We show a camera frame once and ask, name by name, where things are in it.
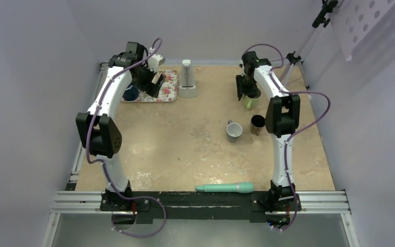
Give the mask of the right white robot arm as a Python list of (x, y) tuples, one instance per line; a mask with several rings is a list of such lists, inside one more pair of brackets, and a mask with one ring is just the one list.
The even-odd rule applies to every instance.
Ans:
[(292, 143), (299, 126), (300, 97), (290, 93), (274, 73), (268, 59), (260, 59), (255, 51), (246, 51), (239, 65), (243, 72), (236, 76), (237, 97), (253, 97), (262, 88), (268, 98), (265, 128), (273, 141), (274, 170), (271, 187), (262, 205), (281, 209), (295, 200), (292, 175)]

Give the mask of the grey mug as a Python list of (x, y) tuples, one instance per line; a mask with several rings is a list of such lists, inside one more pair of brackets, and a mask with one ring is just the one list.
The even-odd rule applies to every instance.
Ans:
[(239, 123), (233, 122), (232, 120), (228, 121), (226, 126), (226, 136), (230, 143), (236, 142), (242, 133), (243, 128)]

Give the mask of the perforated music stand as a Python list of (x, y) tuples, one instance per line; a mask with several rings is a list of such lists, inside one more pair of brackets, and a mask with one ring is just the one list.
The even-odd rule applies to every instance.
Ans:
[(359, 91), (395, 68), (395, 1), (340, 1), (303, 62), (307, 88)]

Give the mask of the green mug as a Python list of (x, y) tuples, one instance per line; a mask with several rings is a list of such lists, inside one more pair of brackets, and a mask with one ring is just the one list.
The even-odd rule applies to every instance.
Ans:
[(240, 102), (246, 110), (252, 110), (253, 108), (255, 108), (258, 105), (258, 103), (261, 99), (261, 96), (262, 96), (261, 90), (258, 89), (258, 91), (254, 95), (254, 97), (249, 97), (248, 95), (244, 94), (242, 96)]

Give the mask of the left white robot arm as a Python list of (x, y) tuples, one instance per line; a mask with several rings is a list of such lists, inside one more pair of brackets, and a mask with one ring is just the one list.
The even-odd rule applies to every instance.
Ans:
[(151, 97), (158, 97), (165, 80), (157, 76), (164, 57), (157, 52), (163, 40), (157, 38), (151, 48), (138, 42), (127, 42), (125, 50), (108, 61), (105, 82), (95, 101), (84, 113), (76, 116), (76, 126), (86, 158), (90, 164), (99, 162), (106, 178), (101, 205), (127, 210), (137, 200), (132, 195), (119, 157), (122, 135), (114, 122), (119, 100), (131, 85)]

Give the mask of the white metronome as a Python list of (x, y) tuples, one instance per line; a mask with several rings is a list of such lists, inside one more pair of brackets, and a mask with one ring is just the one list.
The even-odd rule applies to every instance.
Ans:
[(195, 72), (191, 60), (182, 61), (182, 69), (179, 75), (178, 96), (181, 98), (197, 97)]

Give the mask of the brown mug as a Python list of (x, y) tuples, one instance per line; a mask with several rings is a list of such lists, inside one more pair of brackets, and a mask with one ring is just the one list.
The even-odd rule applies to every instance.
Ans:
[(264, 126), (265, 118), (262, 115), (254, 115), (250, 120), (249, 130), (252, 134), (259, 136)]

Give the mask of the dark blue mug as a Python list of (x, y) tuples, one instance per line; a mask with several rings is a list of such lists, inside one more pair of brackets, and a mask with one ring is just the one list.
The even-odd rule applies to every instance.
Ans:
[(123, 101), (135, 101), (139, 97), (140, 91), (133, 85), (129, 85), (122, 95)]

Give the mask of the teal cylindrical tool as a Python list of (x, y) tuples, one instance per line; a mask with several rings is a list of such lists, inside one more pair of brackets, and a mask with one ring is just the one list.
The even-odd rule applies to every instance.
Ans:
[(231, 184), (205, 184), (195, 187), (196, 191), (206, 193), (252, 193), (255, 191), (251, 182), (239, 182)]

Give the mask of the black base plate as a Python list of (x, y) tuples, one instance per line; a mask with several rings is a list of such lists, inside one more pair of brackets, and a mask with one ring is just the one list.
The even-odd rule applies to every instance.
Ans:
[(205, 193), (195, 191), (134, 191), (125, 200), (114, 192), (101, 194), (101, 211), (111, 212), (115, 223), (132, 220), (151, 224), (162, 220), (247, 220), (250, 223), (287, 225), (290, 215), (301, 210), (298, 199), (271, 205), (268, 191)]

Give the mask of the cream mug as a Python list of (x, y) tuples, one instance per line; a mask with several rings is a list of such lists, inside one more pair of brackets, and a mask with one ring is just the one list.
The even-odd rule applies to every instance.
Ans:
[(162, 73), (158, 73), (154, 76), (152, 83), (157, 86), (161, 86), (165, 80), (165, 75)]

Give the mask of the floral tray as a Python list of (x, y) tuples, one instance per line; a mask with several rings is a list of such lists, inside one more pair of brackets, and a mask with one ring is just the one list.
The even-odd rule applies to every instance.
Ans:
[(177, 98), (177, 83), (178, 83), (178, 73), (174, 69), (160, 69), (157, 73), (162, 73), (165, 75), (165, 81), (161, 86), (159, 95), (157, 98), (153, 98), (140, 91), (139, 97), (135, 101), (123, 101), (121, 102), (140, 102), (140, 103), (153, 103), (153, 102), (173, 102)]

